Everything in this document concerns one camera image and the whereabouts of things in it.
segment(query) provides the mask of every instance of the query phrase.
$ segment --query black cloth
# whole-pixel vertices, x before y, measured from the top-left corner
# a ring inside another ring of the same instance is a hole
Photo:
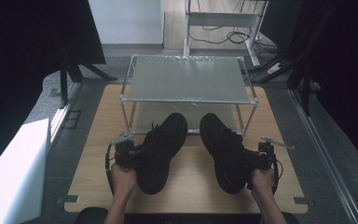
[[[318,99],[358,149],[358,1],[340,1],[311,63]]]
[[[87,0],[0,1],[0,155],[33,109],[44,78],[61,69],[62,49],[105,63]]]
[[[104,224],[108,211],[105,208],[88,207],[76,218],[75,224]]]

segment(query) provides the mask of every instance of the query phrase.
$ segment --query metal rail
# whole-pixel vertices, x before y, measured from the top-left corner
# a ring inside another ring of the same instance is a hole
[[[53,119],[50,123],[50,139],[49,143],[52,144],[54,142],[54,139],[60,130],[63,121],[68,114],[68,112],[71,110],[73,104],[75,103],[77,92],[81,87],[81,83],[73,83],[69,93],[68,93],[68,102],[66,106],[62,109],[57,110],[56,114],[54,115]]]
[[[358,223],[358,208],[356,202],[351,196],[351,193],[348,190],[345,181],[342,178],[341,173],[339,172],[333,160],[331,159],[330,154],[328,153],[328,150],[324,145],[321,136],[318,134],[318,131],[313,125],[312,120],[310,119],[309,116],[306,115],[306,113],[302,109],[301,100],[300,97],[298,96],[297,91],[289,90],[289,94],[292,96],[297,112],[301,117],[301,120],[303,121],[308,134],[310,135],[310,139],[313,145],[315,145],[319,158],[321,159],[322,164],[324,165],[324,169],[327,172],[333,184],[333,187],[337,192],[338,198],[341,200],[342,205],[348,217],[351,220],[351,223]]]

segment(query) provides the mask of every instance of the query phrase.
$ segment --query gray floor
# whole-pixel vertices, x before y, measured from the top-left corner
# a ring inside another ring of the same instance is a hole
[[[130,62],[129,56],[132,54],[181,55],[182,52],[160,49],[105,48],[107,65],[98,66],[111,76],[124,77]],[[246,52],[193,52],[193,55],[196,54],[241,56]],[[65,200],[75,174],[103,94],[103,88],[112,83],[92,74],[84,67],[81,70],[84,80],[76,101],[48,154],[42,217],[28,223],[74,223],[76,220],[77,214],[65,212],[62,201]],[[341,201],[342,198],[337,194],[296,110],[295,103],[285,87],[287,78],[288,74],[285,74],[258,86],[264,87],[266,91],[284,142],[287,145],[296,146],[296,150],[290,150],[289,155],[306,197],[305,202],[301,203],[307,203],[310,209],[306,214],[295,216],[300,223],[351,223]],[[26,122],[43,118],[52,119],[60,101],[58,86],[59,75],[57,73],[45,79],[45,91]],[[310,118],[358,208],[358,152],[356,148],[324,111],[316,95],[310,97]]]

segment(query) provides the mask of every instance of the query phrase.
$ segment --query wooden platform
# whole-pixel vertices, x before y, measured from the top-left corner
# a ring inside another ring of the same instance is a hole
[[[77,195],[77,203],[65,203],[68,212],[80,212],[86,207],[109,208],[112,194],[104,170],[104,155],[109,143],[126,130],[118,96],[121,85],[108,85],[91,126],[89,137],[76,169],[68,195]],[[259,106],[244,137],[245,147],[257,150],[261,136],[283,142],[264,90],[255,88]],[[242,115],[247,108],[241,107]],[[135,137],[141,144],[144,135]],[[283,164],[276,200],[283,212],[305,213],[306,204],[295,203],[303,198],[295,170],[283,147],[275,147],[278,160]],[[128,213],[258,213],[256,202],[248,189],[236,195],[222,191],[217,184],[213,158],[198,135],[187,137],[185,145],[172,159],[171,170],[164,189],[155,195],[146,195],[136,187],[127,206]]]

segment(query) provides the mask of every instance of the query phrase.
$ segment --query black wire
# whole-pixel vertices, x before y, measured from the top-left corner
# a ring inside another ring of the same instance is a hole
[[[283,165],[282,165],[282,163],[280,162],[280,161],[278,161],[277,160],[277,162],[280,164],[280,166],[281,166],[281,173],[279,174],[279,176],[278,176],[278,179],[281,179],[281,177],[282,177],[282,175],[283,175]]]
[[[257,67],[255,69],[251,69],[248,71],[249,76],[251,77],[251,81],[255,81],[255,78],[260,75],[260,73],[264,70],[266,70],[267,68],[270,68],[272,65],[274,65],[277,62],[280,62],[283,59],[283,55],[282,54],[278,54],[276,55],[274,58],[272,58],[271,60],[269,60],[267,63],[265,63],[264,65]]]
[[[241,38],[242,41],[235,41],[235,40],[233,40],[233,39],[231,38],[231,37],[233,37],[233,36],[237,36],[237,37]],[[250,38],[250,36],[249,36],[248,34],[246,34],[246,33],[239,32],[239,31],[238,31],[238,27],[234,27],[233,31],[232,31],[232,32],[229,32],[229,33],[227,34],[227,38],[229,38],[229,40],[231,41],[231,43],[234,43],[234,44],[242,44],[242,43],[245,42],[245,40],[247,40],[248,38]]]
[[[260,51],[260,52],[258,52],[257,54],[258,54],[258,58],[259,58],[259,59],[263,60],[264,62],[269,62],[270,59],[264,58],[264,57],[262,56],[262,54],[275,54],[275,52],[271,52],[271,51],[268,51],[268,50],[267,50],[267,51],[264,51],[264,52],[263,52],[263,51]]]
[[[201,12],[201,8],[200,8],[200,0],[197,0],[198,4],[199,4],[199,12]],[[212,8],[212,5],[211,5],[211,1],[209,1],[209,7],[211,8],[212,12],[213,12],[213,8]],[[207,30],[207,31],[212,31],[212,30],[217,30],[217,29],[220,29],[222,28],[223,26],[216,26],[214,28],[205,28],[205,26],[202,26],[202,29],[204,30]]]
[[[241,6],[241,10],[240,10],[240,12],[242,12],[243,11],[243,6],[245,5],[245,0],[243,0],[242,1],[242,6]]]
[[[267,49],[267,48],[255,48],[260,50],[260,52],[258,52],[259,56],[261,53],[273,53],[273,54],[277,54],[277,50],[276,49]]]
[[[264,47],[262,45],[260,45],[260,43],[258,42],[255,42],[255,48],[256,49],[263,49],[263,50],[267,50],[269,52],[272,52],[272,53],[278,53],[278,48],[270,48],[270,47]]]
[[[257,2],[258,2],[258,1],[255,1],[255,7],[257,7]],[[255,13],[255,8],[254,8],[254,13]]]
[[[240,5],[241,1],[238,1],[237,5],[234,7],[234,9],[232,10],[232,12],[235,12],[235,9],[237,9],[237,7]]]
[[[246,13],[249,12],[249,10],[251,9],[251,6],[252,6],[252,2],[249,3],[248,9],[246,9]]]
[[[223,40],[223,41],[220,41],[220,42],[213,42],[213,41],[209,41],[209,40],[204,40],[204,39],[196,39],[194,38],[191,34],[190,34],[190,38],[195,40],[195,41],[200,41],[200,42],[206,42],[206,43],[209,43],[209,44],[223,44],[225,43],[226,41],[228,41],[228,38]]]
[[[264,44],[264,43],[259,43],[257,42],[259,45],[264,45],[264,46],[267,46],[267,47],[273,47],[273,48],[277,48],[276,45],[270,45],[270,44]]]
[[[110,157],[110,149],[112,147],[112,143],[109,144],[107,150],[106,150],[106,154],[105,154],[105,172],[106,172],[106,178],[107,178],[107,181],[109,183],[109,188],[110,190],[112,191],[112,195],[115,195],[115,189],[113,187],[113,179],[112,179],[112,176],[111,176],[111,171],[110,171],[110,160],[109,160],[109,157]]]

